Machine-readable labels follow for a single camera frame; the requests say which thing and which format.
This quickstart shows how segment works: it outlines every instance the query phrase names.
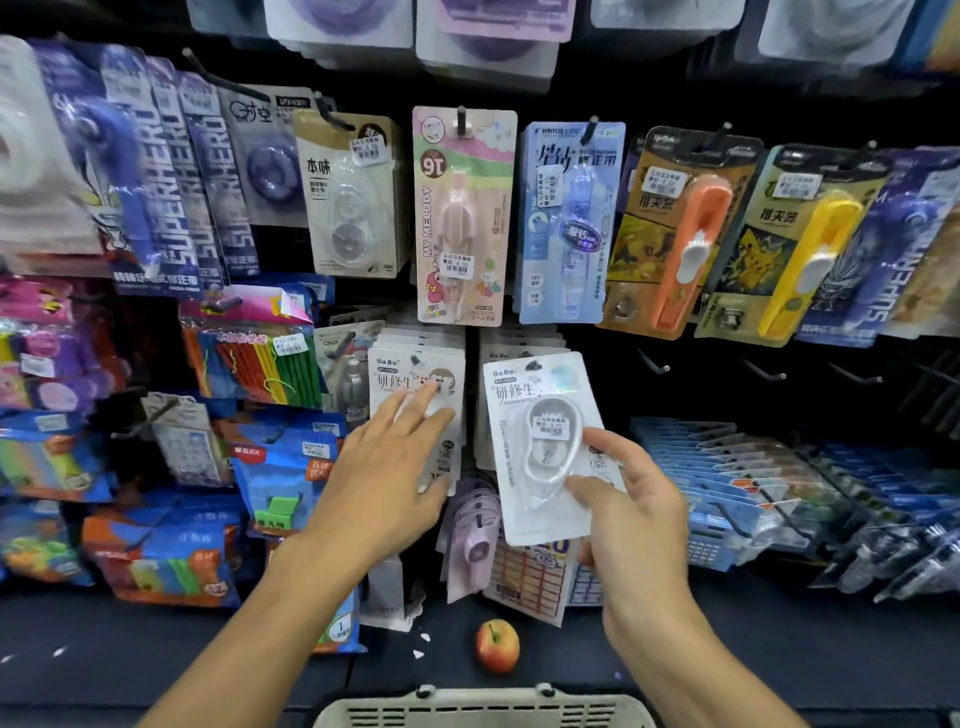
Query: hanging product card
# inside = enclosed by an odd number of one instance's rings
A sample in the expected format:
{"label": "hanging product card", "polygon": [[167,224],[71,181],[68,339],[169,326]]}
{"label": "hanging product card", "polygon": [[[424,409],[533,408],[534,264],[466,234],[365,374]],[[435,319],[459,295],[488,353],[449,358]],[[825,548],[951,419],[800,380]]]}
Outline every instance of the hanging product card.
{"label": "hanging product card", "polygon": [[430,324],[498,327],[503,314],[516,113],[416,107],[417,301]]}
{"label": "hanging product card", "polygon": [[[869,150],[788,144],[771,151],[696,336],[781,347],[844,252],[891,165]],[[779,184],[784,174],[818,175]],[[776,197],[775,192],[789,197]]]}
{"label": "hanging product card", "polygon": [[633,141],[601,328],[677,339],[739,209],[763,143],[656,127]]}
{"label": "hanging product card", "polygon": [[337,118],[352,130],[313,110],[294,114],[314,267],[331,276],[396,278],[409,256],[399,128],[385,116]]}
{"label": "hanging product card", "polygon": [[523,133],[523,324],[600,321],[625,133],[621,122],[536,122]]}
{"label": "hanging product card", "polygon": [[313,91],[299,86],[247,85],[270,101],[219,88],[220,107],[233,141],[250,222],[306,228],[293,113],[317,110]]}

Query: right hand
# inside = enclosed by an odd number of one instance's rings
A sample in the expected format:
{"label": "right hand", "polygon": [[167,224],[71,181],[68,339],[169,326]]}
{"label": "right hand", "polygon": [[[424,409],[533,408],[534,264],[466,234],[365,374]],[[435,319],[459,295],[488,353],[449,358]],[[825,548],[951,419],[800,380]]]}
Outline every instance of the right hand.
{"label": "right hand", "polygon": [[594,567],[603,584],[604,629],[613,648],[623,656],[630,644],[655,641],[678,619],[706,625],[686,580],[683,494],[640,445],[597,427],[584,428],[584,442],[621,464],[627,488],[623,493],[597,477],[566,480],[592,516],[580,562]]}

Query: blue package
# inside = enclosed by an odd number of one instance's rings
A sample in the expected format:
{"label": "blue package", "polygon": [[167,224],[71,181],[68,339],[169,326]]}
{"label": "blue package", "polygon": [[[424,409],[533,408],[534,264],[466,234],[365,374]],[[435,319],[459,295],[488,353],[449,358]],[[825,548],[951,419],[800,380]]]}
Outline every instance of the blue package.
{"label": "blue package", "polygon": [[523,133],[522,324],[598,324],[603,319],[626,126],[535,122]]}
{"label": "blue package", "polygon": [[796,338],[868,348],[960,192],[960,151],[890,150],[893,173],[804,316]]}
{"label": "blue package", "polygon": [[220,250],[220,238],[213,227],[206,202],[204,178],[200,174],[200,165],[190,142],[190,132],[186,128],[186,117],[180,107],[177,71],[167,59],[148,57],[147,73],[154,87],[163,130],[167,134],[167,146],[170,148],[171,161],[177,173],[177,184],[190,225],[204,291],[217,293],[227,285],[227,271]]}
{"label": "blue package", "polygon": [[177,89],[204,177],[210,212],[230,277],[249,278],[260,272],[250,215],[240,186],[227,121],[217,89],[195,73],[179,73]]}

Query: red apple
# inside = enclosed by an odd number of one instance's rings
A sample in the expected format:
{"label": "red apple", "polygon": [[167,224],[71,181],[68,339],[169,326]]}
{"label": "red apple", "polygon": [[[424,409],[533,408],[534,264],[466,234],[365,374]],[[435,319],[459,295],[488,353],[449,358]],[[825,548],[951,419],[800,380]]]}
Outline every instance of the red apple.
{"label": "red apple", "polygon": [[520,657],[520,637],[504,619],[484,622],[477,632],[477,657],[490,672],[510,672]]}

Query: price tag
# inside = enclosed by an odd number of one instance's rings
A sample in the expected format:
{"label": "price tag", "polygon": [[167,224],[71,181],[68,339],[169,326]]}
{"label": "price tag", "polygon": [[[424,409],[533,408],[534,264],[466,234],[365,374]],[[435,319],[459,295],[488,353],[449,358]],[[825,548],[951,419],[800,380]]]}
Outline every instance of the price tag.
{"label": "price tag", "polygon": [[309,347],[306,345],[306,339],[303,338],[303,334],[298,331],[297,333],[292,333],[288,336],[275,336],[274,337],[274,351],[277,356],[289,356],[292,353],[303,353],[308,351]]}
{"label": "price tag", "polygon": [[676,200],[684,194],[686,181],[690,178],[686,172],[678,172],[673,169],[663,169],[662,167],[651,167],[647,170],[647,176],[643,178],[644,192],[662,197],[672,197]]}
{"label": "price tag", "polygon": [[823,175],[810,175],[802,172],[784,172],[777,179],[774,197],[787,200],[812,200],[820,191]]}
{"label": "price tag", "polygon": [[534,418],[536,440],[569,440],[570,420],[563,415],[542,415]]}
{"label": "price tag", "polygon": [[564,203],[564,166],[544,164],[537,167],[537,207],[557,207]]}
{"label": "price tag", "polygon": [[350,155],[353,163],[358,167],[372,167],[390,161],[387,154],[387,142],[376,133],[371,136],[361,136],[350,141]]}
{"label": "price tag", "polygon": [[53,359],[48,356],[34,356],[31,353],[20,354],[20,371],[25,375],[43,376],[47,379],[57,375]]}
{"label": "price tag", "polygon": [[304,441],[303,454],[307,457],[319,457],[323,460],[329,460],[330,445],[327,443],[308,443]]}
{"label": "price tag", "polygon": [[440,275],[449,279],[473,280],[473,256],[440,253]]}
{"label": "price tag", "polygon": [[62,412],[56,415],[38,415],[34,417],[34,423],[40,432],[57,432],[70,426]]}

